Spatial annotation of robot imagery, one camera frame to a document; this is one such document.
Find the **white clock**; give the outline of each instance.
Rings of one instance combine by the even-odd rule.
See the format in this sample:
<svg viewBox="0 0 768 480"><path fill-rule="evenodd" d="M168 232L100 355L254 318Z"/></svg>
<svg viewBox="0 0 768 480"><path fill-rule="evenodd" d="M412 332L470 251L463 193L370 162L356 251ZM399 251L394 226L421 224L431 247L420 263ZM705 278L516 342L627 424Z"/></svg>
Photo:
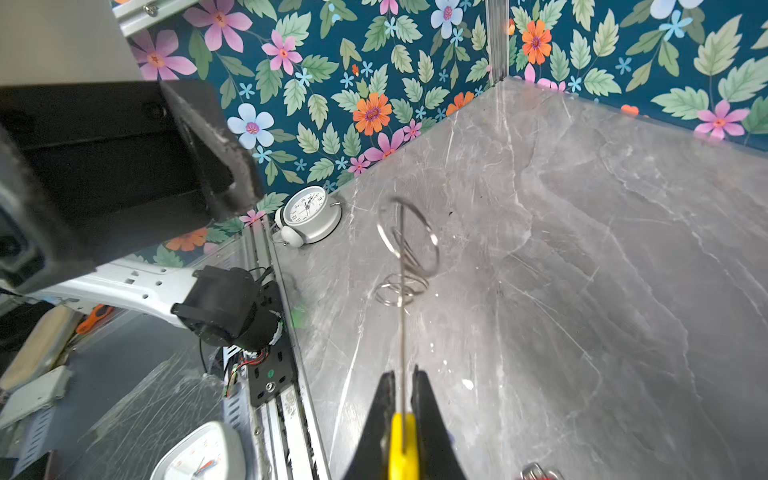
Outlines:
<svg viewBox="0 0 768 480"><path fill-rule="evenodd" d="M208 422L160 460L150 480L245 480L243 444L222 422Z"/></svg>
<svg viewBox="0 0 768 480"><path fill-rule="evenodd" d="M339 220L340 202L333 202L319 186L301 190L275 213L280 236L292 247L322 240L333 232Z"/></svg>

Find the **gray marble surface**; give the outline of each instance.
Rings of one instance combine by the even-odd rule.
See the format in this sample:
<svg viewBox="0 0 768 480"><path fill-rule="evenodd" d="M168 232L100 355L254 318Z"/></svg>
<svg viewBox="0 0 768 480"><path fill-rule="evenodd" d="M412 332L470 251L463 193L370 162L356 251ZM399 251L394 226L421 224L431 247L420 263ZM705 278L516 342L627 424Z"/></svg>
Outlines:
<svg viewBox="0 0 768 480"><path fill-rule="evenodd" d="M399 363L369 297L394 193L442 242L409 361L469 478L768 476L768 158L508 79L343 187L328 238L279 248L334 478Z"/></svg>

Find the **alarm clock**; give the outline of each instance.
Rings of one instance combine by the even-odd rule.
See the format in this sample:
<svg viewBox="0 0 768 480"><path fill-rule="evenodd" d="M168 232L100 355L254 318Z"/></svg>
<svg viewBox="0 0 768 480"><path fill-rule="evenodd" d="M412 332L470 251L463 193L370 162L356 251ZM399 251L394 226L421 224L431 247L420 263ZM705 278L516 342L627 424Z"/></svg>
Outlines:
<svg viewBox="0 0 768 480"><path fill-rule="evenodd" d="M296 248L327 237L339 220L341 203L333 202L326 190L317 185L293 195L275 212L282 241Z"/></svg>

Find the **metal wire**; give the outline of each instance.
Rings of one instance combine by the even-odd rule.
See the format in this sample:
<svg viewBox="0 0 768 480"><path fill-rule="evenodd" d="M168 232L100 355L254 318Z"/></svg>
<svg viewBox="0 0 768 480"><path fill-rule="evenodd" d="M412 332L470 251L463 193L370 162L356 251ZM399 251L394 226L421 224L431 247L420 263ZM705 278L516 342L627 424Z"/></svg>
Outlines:
<svg viewBox="0 0 768 480"><path fill-rule="evenodd" d="M384 227L384 215L387 213L387 207L394 204L396 206L397 227L391 227L392 238L387 235ZM422 223L429 236L429 242L435 252L434 265L426 269L416 258L413 249L408 245L405 233L405 213L406 208L413 213L419 222ZM386 306L397 306L400 309L400 417L402 420L402 448L406 449L406 305L410 304L419 295L422 295L429 288L428 278L434 276L440 266L440 249L438 248L438 238L435 235L432 226L429 225L426 217L416 208L414 204L402 197L391 197L388 201L379 207L379 221L376 223L376 229L379 231L387 249L394 255L400 264L398 273L390 273L379 285L374 288L374 298ZM384 292L389 291L396 298L393 300L387 297Z"/></svg>

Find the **floral wallpaper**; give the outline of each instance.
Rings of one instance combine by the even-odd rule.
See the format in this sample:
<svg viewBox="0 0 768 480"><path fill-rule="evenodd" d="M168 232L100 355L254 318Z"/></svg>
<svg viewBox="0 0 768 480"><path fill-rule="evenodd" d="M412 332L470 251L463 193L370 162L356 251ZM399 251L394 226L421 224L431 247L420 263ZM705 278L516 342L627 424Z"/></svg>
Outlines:
<svg viewBox="0 0 768 480"><path fill-rule="evenodd" d="M510 75L768 151L768 4L511 0Z"/></svg>
<svg viewBox="0 0 768 480"><path fill-rule="evenodd" d="M149 81L216 87L266 191L132 256L184 266L317 184L364 174L488 88L483 0L202 0L129 40Z"/></svg>

